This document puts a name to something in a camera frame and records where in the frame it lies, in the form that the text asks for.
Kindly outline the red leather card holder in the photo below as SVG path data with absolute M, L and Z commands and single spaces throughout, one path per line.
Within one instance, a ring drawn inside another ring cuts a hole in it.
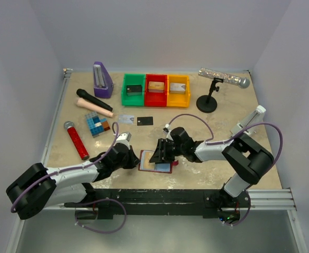
M 155 164 L 155 169 L 153 171 L 144 171 L 140 169 L 141 166 L 141 158 L 142 158 L 142 153 L 144 150 L 141 150 L 140 152 L 140 163 L 138 165 L 138 171 L 143 171 L 143 172 L 156 172 L 156 173 L 168 173 L 171 174 L 173 171 L 173 167 L 177 166 L 179 164 L 178 160 L 172 162 L 172 163 L 159 163 Z

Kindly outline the grey credit card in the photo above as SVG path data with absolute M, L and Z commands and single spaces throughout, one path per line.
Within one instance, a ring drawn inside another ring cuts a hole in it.
M 152 116 L 137 117 L 137 126 L 149 126 L 153 124 L 154 120 Z

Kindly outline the blue credit card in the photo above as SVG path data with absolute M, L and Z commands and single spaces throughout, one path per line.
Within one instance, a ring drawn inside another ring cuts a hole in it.
M 132 125 L 134 123 L 134 116 L 133 115 L 121 114 L 121 115 L 118 116 L 118 123 Z

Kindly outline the gold credit card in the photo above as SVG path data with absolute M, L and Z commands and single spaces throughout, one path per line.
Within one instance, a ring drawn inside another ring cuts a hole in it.
M 141 158 L 140 169 L 144 171 L 153 171 L 155 169 L 155 163 L 150 163 L 149 160 L 153 156 L 154 152 L 149 150 L 144 150 Z

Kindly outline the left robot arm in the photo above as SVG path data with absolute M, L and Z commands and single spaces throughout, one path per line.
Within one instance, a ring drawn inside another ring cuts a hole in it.
M 59 203 L 88 207 L 94 203 L 95 193 L 86 189 L 86 184 L 104 180 L 118 169 L 133 169 L 139 162 L 132 146 L 117 143 L 76 166 L 47 168 L 35 163 L 7 187 L 10 211 L 26 220 Z

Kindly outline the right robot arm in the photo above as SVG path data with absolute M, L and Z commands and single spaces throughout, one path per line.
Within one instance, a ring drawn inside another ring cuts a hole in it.
M 235 174 L 225 183 L 220 194 L 221 203 L 227 207 L 238 202 L 241 192 L 257 184 L 274 162 L 273 155 L 246 133 L 207 144 L 194 141 L 182 127 L 171 130 L 167 138 L 158 139 L 149 162 L 172 163 L 180 156 L 189 162 L 227 161 L 231 165 Z

